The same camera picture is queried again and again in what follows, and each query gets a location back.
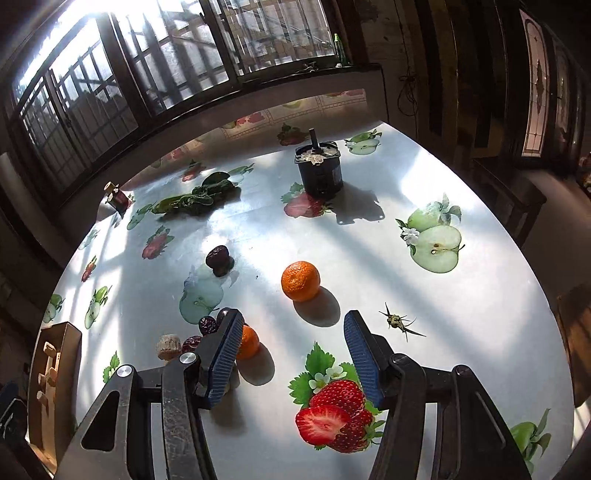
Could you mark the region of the dark plum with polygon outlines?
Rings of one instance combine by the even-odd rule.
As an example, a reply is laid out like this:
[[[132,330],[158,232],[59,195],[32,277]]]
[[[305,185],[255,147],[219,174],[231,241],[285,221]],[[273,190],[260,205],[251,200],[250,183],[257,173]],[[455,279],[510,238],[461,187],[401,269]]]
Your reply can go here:
[[[228,247],[218,245],[214,247],[205,257],[205,265],[211,268],[215,277],[228,275],[235,265],[235,259],[229,254]]]
[[[218,322],[211,316],[204,316],[199,319],[198,327],[202,336],[214,334],[218,330]]]

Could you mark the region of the orange mandarin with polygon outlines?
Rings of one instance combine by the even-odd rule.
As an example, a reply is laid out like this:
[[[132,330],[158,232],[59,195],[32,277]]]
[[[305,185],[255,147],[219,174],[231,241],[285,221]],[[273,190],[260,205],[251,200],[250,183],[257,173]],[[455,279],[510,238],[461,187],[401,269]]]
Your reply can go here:
[[[318,295],[321,276],[317,267],[307,261],[291,263],[280,278],[283,293],[294,302],[307,302]]]
[[[242,327],[242,341],[238,347],[238,354],[236,354],[236,360],[245,361],[252,359],[256,356],[259,351],[259,335],[249,325],[244,324]]]

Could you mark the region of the pale sugarcane chunk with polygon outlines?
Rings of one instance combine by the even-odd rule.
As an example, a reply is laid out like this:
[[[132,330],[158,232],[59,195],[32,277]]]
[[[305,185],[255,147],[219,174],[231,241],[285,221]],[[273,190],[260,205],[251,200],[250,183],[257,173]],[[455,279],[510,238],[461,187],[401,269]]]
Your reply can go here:
[[[182,343],[177,335],[164,334],[156,344],[157,357],[165,362],[177,358],[182,353]]]

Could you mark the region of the small green stem scrap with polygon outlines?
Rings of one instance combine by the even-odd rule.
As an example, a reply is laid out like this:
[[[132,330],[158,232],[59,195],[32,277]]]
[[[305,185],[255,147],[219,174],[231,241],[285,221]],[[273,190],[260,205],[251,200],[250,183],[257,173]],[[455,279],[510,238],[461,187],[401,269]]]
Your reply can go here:
[[[412,328],[415,324],[416,319],[410,319],[407,315],[399,315],[392,312],[388,306],[388,303],[384,303],[384,311],[380,311],[380,314],[386,318],[386,322],[391,329],[400,330],[404,335],[406,341],[409,341],[410,336],[417,336],[425,338],[426,335],[420,333]]]

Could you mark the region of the dark plum on apple print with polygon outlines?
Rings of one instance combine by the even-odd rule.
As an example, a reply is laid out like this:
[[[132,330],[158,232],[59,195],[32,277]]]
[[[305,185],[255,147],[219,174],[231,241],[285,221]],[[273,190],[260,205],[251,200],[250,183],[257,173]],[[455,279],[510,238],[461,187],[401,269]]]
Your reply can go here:
[[[214,247],[205,257],[205,265],[211,268],[215,277],[228,275],[235,265],[235,259],[229,254],[228,247],[218,245]]]

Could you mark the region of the fruit print tablecloth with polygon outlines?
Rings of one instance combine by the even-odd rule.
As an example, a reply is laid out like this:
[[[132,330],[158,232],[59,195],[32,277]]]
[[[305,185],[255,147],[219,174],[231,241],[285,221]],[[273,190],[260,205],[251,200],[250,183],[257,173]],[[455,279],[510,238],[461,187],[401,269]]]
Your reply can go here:
[[[221,479],[365,479],[374,449],[315,450],[297,433],[301,402],[348,377],[344,318],[418,363],[471,367],[509,425],[547,419],[538,479],[571,451],[573,396],[548,300],[514,240],[448,167],[380,126],[363,154],[342,151],[345,184],[322,205],[304,194],[294,150],[229,154],[238,200],[204,220],[104,220],[74,254],[45,326],[82,334],[75,413],[117,358],[158,364],[164,334],[235,307],[259,336],[240,380],[202,422]]]

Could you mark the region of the brown cardboard tray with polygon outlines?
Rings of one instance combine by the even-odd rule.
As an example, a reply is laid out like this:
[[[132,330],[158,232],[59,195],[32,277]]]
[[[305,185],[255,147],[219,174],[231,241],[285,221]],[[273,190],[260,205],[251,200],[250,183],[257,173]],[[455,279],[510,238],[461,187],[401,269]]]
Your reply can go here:
[[[29,443],[42,464],[57,471],[75,431],[74,393],[81,332],[64,322],[40,330],[28,386]]]

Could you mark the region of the green leafy vegetables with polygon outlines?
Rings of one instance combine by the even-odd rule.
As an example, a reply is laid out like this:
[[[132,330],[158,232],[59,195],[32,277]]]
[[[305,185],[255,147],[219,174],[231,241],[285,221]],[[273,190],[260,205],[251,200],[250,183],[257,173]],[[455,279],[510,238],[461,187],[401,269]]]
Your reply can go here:
[[[189,193],[164,198],[152,205],[150,211],[157,215],[182,213],[200,216],[211,212],[228,197],[235,196],[237,190],[228,172],[214,172]]]

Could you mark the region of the small dark glass bottle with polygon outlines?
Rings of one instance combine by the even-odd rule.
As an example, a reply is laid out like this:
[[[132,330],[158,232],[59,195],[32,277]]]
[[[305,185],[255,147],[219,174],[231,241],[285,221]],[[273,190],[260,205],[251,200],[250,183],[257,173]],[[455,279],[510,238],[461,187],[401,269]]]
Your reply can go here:
[[[107,182],[103,188],[106,202],[123,217],[131,204],[129,197],[119,188],[118,185]]]

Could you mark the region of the small black plant pot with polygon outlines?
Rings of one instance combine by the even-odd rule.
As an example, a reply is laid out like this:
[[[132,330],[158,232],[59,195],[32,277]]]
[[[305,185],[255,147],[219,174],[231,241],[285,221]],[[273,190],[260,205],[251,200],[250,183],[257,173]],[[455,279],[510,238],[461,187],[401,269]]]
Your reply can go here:
[[[304,191],[314,199],[332,199],[344,186],[341,151],[335,141],[318,140],[314,128],[308,130],[308,133],[311,143],[297,148],[294,156]]]

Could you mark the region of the wooden door with glass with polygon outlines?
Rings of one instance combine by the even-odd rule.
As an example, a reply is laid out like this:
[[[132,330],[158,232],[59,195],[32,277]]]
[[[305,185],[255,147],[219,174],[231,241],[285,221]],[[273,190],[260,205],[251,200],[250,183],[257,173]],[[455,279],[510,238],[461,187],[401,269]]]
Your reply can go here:
[[[529,63],[524,157],[565,158],[571,134],[572,88],[567,51],[543,24],[520,11]]]

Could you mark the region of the barred window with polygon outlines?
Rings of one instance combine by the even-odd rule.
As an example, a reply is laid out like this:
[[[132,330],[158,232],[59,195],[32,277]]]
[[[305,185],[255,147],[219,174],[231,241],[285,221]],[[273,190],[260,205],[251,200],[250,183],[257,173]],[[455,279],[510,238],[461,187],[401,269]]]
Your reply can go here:
[[[335,33],[327,1],[66,1],[13,61],[11,138],[34,185],[64,198],[156,123],[260,71],[337,66]]]

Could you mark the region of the green bottle on sill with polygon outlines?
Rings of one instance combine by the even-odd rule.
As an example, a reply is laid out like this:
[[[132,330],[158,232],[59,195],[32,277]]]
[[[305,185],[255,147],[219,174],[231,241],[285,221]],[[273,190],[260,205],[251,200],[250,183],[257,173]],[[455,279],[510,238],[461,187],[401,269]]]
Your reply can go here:
[[[344,47],[342,46],[342,40],[339,39],[338,33],[334,34],[334,37],[332,37],[332,42],[334,43],[334,47],[335,47],[335,57],[337,57],[337,67],[342,68],[342,66],[346,65],[346,53],[344,51]]]

